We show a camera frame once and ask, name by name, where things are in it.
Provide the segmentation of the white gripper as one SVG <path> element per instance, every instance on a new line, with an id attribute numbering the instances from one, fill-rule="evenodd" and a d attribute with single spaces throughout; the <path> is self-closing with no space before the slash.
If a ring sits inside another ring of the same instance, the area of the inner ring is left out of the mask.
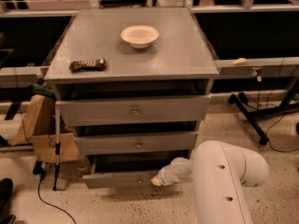
<path id="1" fill-rule="evenodd" d="M 170 186 L 172 184 L 178 183 L 181 179 L 181 168 L 176 164 L 169 164 L 162 168 L 158 177 L 153 177 L 150 181 L 156 186 Z"/>

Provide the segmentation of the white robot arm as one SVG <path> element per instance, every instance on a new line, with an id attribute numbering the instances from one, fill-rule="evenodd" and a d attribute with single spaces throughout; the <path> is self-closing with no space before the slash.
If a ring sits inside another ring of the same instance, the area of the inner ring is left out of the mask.
<path id="1" fill-rule="evenodd" d="M 151 183 L 170 186 L 191 179 L 198 224 L 253 224 L 243 188 L 260 187 L 268 176 L 269 166 L 261 154 L 205 141 L 189 159 L 173 159 Z"/>

